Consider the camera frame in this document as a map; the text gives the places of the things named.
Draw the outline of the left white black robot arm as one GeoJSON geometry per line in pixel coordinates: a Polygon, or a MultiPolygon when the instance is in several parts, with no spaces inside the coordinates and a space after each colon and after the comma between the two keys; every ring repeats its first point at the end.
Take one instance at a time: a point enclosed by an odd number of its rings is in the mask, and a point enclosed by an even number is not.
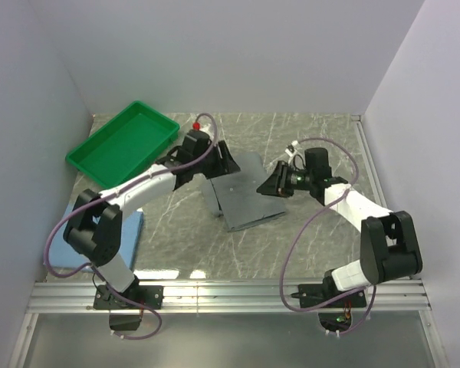
{"type": "Polygon", "coordinates": [[[225,141],[202,147],[184,143],[121,186],[103,192],[84,190],[77,197],[63,239],[109,284],[113,301],[130,308],[137,303],[140,291],[139,279],[120,255],[123,221],[198,174],[213,179],[239,171],[225,141]]]}

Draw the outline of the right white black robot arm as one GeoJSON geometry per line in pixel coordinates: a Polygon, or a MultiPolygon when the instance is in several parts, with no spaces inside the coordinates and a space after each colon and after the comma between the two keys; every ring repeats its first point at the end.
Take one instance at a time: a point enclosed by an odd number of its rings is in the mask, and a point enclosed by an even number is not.
{"type": "Polygon", "coordinates": [[[291,197],[306,191],[324,208],[335,211],[360,233],[360,256],[324,275],[322,295],[340,306],[350,290],[409,277],[422,271],[423,260],[412,216],[393,212],[369,200],[327,163],[308,163],[295,169],[280,161],[256,189],[263,196],[291,197]]]}

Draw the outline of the grey long sleeve shirt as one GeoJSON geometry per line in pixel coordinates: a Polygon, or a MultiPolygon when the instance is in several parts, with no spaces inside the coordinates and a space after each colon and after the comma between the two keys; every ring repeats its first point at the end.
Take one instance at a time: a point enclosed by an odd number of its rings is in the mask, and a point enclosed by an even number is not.
{"type": "Polygon", "coordinates": [[[286,213],[282,199],[261,195],[256,189],[268,178],[261,156],[256,152],[235,157],[240,171],[206,179],[200,190],[209,211],[222,217],[228,231],[251,228],[286,213]]]}

